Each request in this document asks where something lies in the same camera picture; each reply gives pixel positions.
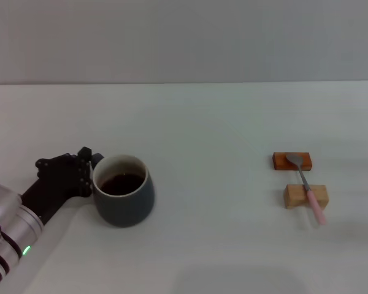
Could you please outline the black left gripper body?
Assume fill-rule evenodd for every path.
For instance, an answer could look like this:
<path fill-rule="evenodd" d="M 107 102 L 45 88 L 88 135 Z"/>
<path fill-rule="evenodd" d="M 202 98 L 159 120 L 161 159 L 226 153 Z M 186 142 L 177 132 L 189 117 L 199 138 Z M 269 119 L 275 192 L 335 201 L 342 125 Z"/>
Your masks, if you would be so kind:
<path fill-rule="evenodd" d="M 22 205 L 46 224 L 77 191 L 78 167 L 78 156 L 69 153 L 37 160 L 37 181 L 21 196 Z"/>

